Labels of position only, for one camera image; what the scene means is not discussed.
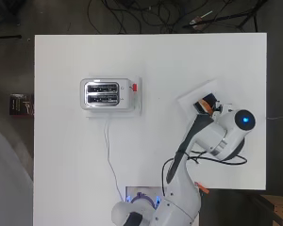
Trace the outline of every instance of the black wire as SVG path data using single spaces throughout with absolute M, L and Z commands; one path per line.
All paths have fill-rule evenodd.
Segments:
M 230 163 L 230 162 L 225 162 L 225 161 L 221 161 L 221 160 L 217 160 L 217 159 L 213 159 L 213 158 L 208 158 L 208 157 L 201 157 L 201 156 L 190 156 L 189 157 L 189 160 L 194 160 L 194 159 L 203 159 L 203 160 L 208 160 L 208 161 L 212 161 L 212 162 L 216 162 L 216 163 L 221 163 L 221 164 L 224 164 L 224 165 L 228 165 L 228 166 L 240 166 L 240 165 L 243 165 L 245 163 L 247 163 L 247 159 L 240 156 L 240 155 L 237 155 L 238 158 L 242 159 L 243 161 L 242 162 L 239 162 L 239 163 Z
M 115 20 L 120 24 L 121 28 L 120 28 L 119 33 L 122 32 L 122 29 L 123 29 L 123 31 L 126 33 L 126 30 L 125 30 L 125 28 L 124 28 L 124 26 L 123 26 L 123 22 L 121 22 L 121 21 L 119 20 L 119 18 L 117 17 L 117 15 L 113 12 L 113 10 L 111 10 L 111 8 L 110 8 L 109 5 L 108 5 L 107 0 L 101 0 L 101 1 L 102 1 L 103 5 L 112 13 L 112 15 L 114 16 Z
M 224 1 L 225 4 L 224 6 L 219 10 L 219 12 L 217 12 L 217 14 L 214 16 L 214 19 L 211 23 L 209 23 L 208 25 L 206 25 L 201 31 L 205 31 L 207 30 L 215 21 L 216 21 L 216 18 L 218 17 L 218 15 L 230 4 L 232 3 L 233 1 L 231 0 L 227 0 L 227 1 Z
M 198 9 L 200 9 L 200 8 L 202 8 L 202 7 L 204 7 L 207 3 L 208 3 L 208 0 L 206 0 L 206 1 L 205 1 L 201 6 L 199 6 L 198 8 L 195 8 L 195 9 L 193 9 L 193 10 L 187 12 L 185 15 L 179 17 L 179 18 L 174 22 L 174 24 L 173 24 L 173 26 L 172 26 L 172 31 L 174 31 L 175 25 L 178 24 L 184 17 L 186 17 L 187 15 L 189 15 L 189 14 L 191 14 L 191 13 L 194 13 L 196 10 L 198 10 Z
M 240 165 L 243 165 L 245 163 L 247 163 L 247 159 L 240 156 L 240 155 L 237 155 L 238 158 L 242 159 L 243 161 L 242 162 L 238 162 L 238 163 L 230 163 L 230 162 L 225 162 L 225 161 L 221 161 L 221 160 L 217 160 L 217 159 L 213 159 L 213 158 L 208 158 L 208 157 L 202 157 L 203 154 L 205 154 L 206 152 L 196 152 L 196 151 L 191 151 L 192 153 L 199 153 L 198 156 L 189 156 L 188 157 L 188 160 L 193 160 L 195 161 L 197 164 L 197 160 L 198 159 L 203 159 L 203 160 L 207 160 L 207 161 L 212 161 L 212 162 L 216 162 L 216 163 L 221 163 L 221 164 L 224 164 L 224 165 L 228 165 L 228 166 L 240 166 Z M 161 189 L 162 189 L 162 195 L 165 196 L 165 191 L 164 191 L 164 168 L 165 166 L 173 161 L 174 159 L 173 158 L 170 158 L 168 159 L 162 166 L 162 170 L 161 170 Z
M 165 192 L 164 192 L 164 176 L 163 176 L 163 172 L 164 172 L 164 168 L 165 166 L 168 164 L 168 162 L 171 162 L 173 160 L 173 158 L 168 159 L 162 166 L 162 171 L 161 171 L 161 189 L 162 189 L 162 195 L 165 196 Z
M 120 11 L 120 12 L 126 12 L 126 13 L 130 14 L 139 23 L 139 33 L 140 34 L 142 33 L 142 23 L 139 20 L 139 18 L 137 18 L 132 12 L 130 12 L 129 10 L 126 10 L 126 9 L 121 9 L 121 8 L 111 8 L 111 7 L 109 7 L 105 4 L 104 4 L 104 6 L 107 7 L 111 11 Z
M 117 5 L 118 9 L 120 9 L 120 5 L 118 4 L 117 0 L 113 0 L 113 2 Z M 126 33 L 125 31 L 125 27 L 123 25 L 123 22 L 124 22 L 124 14 L 121 12 L 121 15 L 122 15 L 122 21 L 121 21 L 121 27 L 120 27 L 120 31 L 119 31 L 119 34 L 123 34 L 122 33 L 122 29 L 124 30 L 124 32 Z
M 96 30 L 96 32 L 97 32 L 98 34 L 102 34 L 102 33 L 95 27 L 95 25 L 92 23 L 92 20 L 91 20 L 91 18 L 90 18 L 90 16 L 89 16 L 89 9 L 90 9 L 90 7 L 91 7 L 91 4 L 92 4 L 92 0 L 89 1 L 88 6 L 87 6 L 87 17 L 88 17 L 88 21 L 89 21 L 89 23 L 91 24 L 91 26 L 94 28 L 94 30 Z

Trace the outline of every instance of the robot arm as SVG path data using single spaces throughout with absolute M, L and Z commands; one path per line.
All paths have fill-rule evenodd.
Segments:
M 228 160 L 241 150 L 244 137 L 255 127 L 255 118 L 246 110 L 231 111 L 218 120 L 209 115 L 198 115 L 180 144 L 167 174 L 167 193 L 149 220 L 150 205 L 143 210 L 132 204 L 117 205 L 112 210 L 112 221 L 117 226 L 185 226 L 192 225 L 198 215 L 201 199 L 198 189 L 187 172 L 186 163 L 192 146 L 197 143 L 219 160 Z

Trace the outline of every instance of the floor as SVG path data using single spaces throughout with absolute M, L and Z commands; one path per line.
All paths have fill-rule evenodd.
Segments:
M 200 6 L 204 0 L 174 0 L 185 3 L 187 9 Z M 142 7 L 151 5 L 154 0 L 140 1 Z M 245 11 L 255 0 L 233 0 L 219 16 L 228 13 Z M 72 35 L 97 34 L 87 17 L 89 0 L 27 0 L 19 18 L 21 24 L 1 24 L 1 35 L 21 34 L 21 40 L 0 40 L 0 130 L 11 140 L 22 140 L 33 157 L 33 119 L 13 119 L 8 115 L 8 97 L 11 93 L 33 93 L 34 91 L 34 36 L 35 35 Z M 183 19 L 176 27 L 176 33 L 190 33 L 182 29 L 195 16 L 214 10 L 208 19 L 214 17 L 224 2 L 209 0 L 201 9 Z M 91 21 L 102 34 L 118 34 L 120 26 L 113 15 L 103 7 L 101 1 L 93 0 L 90 5 Z M 156 23 L 156 19 L 148 16 L 147 20 Z M 139 33 L 137 22 L 125 13 L 124 26 L 128 34 Z M 267 115 L 283 116 L 283 0 L 270 0 L 258 13 L 260 32 L 268 33 L 267 55 Z M 254 25 L 245 25 L 246 32 L 253 32 Z M 158 34 L 159 27 L 142 22 L 142 33 Z M 212 24 L 206 33 L 241 32 L 231 27 Z M 9 128 L 2 121 L 8 121 Z M 283 119 L 267 121 L 267 191 L 266 193 L 283 196 Z M 215 191 L 215 195 L 224 194 Z

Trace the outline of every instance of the white tabletop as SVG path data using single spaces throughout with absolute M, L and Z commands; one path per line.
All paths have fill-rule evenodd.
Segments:
M 120 189 L 160 186 L 187 119 L 183 93 L 218 79 L 257 125 L 239 167 L 189 163 L 207 187 L 265 189 L 266 34 L 37 36 L 35 53 L 34 225 L 112 225 L 119 200 L 107 162 L 105 119 L 88 119 L 79 83 L 88 77 L 142 78 L 142 113 L 112 119 L 111 163 Z

